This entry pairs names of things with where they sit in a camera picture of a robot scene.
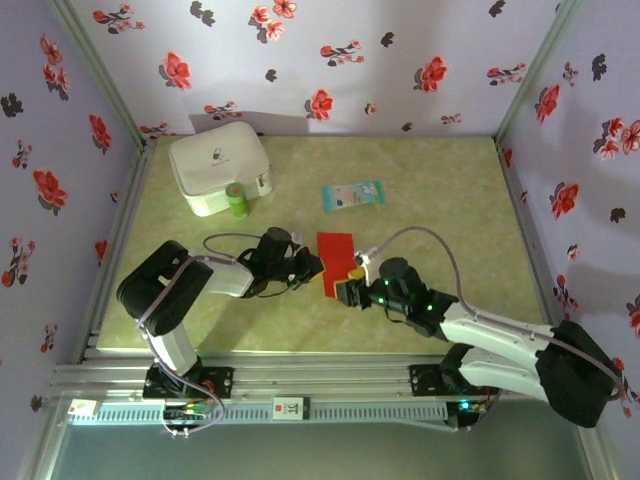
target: wall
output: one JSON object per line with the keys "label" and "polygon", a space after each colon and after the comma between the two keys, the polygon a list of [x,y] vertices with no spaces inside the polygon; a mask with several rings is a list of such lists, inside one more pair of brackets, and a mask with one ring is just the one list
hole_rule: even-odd
{"label": "wall", "polygon": [[552,273],[559,318],[580,322],[630,384],[604,420],[626,469],[640,457],[640,30],[634,0],[584,2],[503,146]]}
{"label": "wall", "polygon": [[493,134],[558,0],[70,0],[147,136]]}
{"label": "wall", "polygon": [[3,2],[0,53],[0,478],[13,479],[54,365],[75,361],[134,147],[43,1]]}

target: green can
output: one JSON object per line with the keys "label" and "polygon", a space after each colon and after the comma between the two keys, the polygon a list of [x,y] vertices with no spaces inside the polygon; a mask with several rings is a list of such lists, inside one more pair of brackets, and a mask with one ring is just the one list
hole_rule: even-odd
{"label": "green can", "polygon": [[249,201],[244,193],[244,186],[241,183],[231,183],[227,186],[225,193],[231,213],[236,218],[246,218],[249,216]]}

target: green tabletop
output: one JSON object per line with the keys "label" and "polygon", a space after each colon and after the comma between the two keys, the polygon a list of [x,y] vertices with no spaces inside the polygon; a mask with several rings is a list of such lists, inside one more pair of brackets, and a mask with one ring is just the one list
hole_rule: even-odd
{"label": "green tabletop", "polygon": [[[262,235],[270,226],[303,234],[317,253],[317,232],[349,232],[356,248],[380,245],[409,225],[428,226],[450,244],[473,305],[542,323],[533,278],[493,141],[482,138],[262,137],[274,189],[251,201],[246,219],[229,210],[200,218],[181,196],[168,157],[179,137],[161,138],[135,213],[98,347],[140,348],[144,340],[115,299],[115,288],[164,241],[203,252],[219,232]],[[386,203],[333,213],[321,187],[382,182]],[[239,254],[251,240],[220,239]],[[431,287],[455,293],[446,253],[420,233],[395,241],[385,256],[403,256]],[[441,354],[449,345],[389,322],[382,309],[344,307],[324,296],[322,281],[269,299],[202,294],[184,319],[199,351],[379,352]]]}

